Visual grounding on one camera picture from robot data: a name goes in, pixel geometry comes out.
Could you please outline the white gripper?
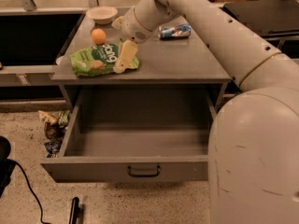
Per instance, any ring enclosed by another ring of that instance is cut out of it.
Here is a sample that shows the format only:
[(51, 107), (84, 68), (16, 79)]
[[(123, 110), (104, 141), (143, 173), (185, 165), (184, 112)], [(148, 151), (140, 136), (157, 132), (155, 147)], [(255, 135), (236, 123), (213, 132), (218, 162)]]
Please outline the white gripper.
[(119, 56), (113, 67), (114, 72), (120, 74), (129, 69), (137, 54), (137, 44), (146, 42), (160, 25), (177, 16), (177, 13), (158, 0), (140, 0), (124, 16), (115, 19), (111, 26), (121, 30), (121, 38), (126, 41), (119, 44)]

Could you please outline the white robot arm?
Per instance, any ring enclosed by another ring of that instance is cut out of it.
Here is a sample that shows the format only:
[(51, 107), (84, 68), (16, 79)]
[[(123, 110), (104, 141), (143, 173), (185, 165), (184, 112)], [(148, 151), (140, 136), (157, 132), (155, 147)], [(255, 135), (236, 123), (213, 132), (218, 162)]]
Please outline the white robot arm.
[(124, 41), (117, 66), (177, 16), (241, 90), (210, 130), (210, 223), (299, 224), (299, 65), (207, 0), (140, 0), (112, 24)]

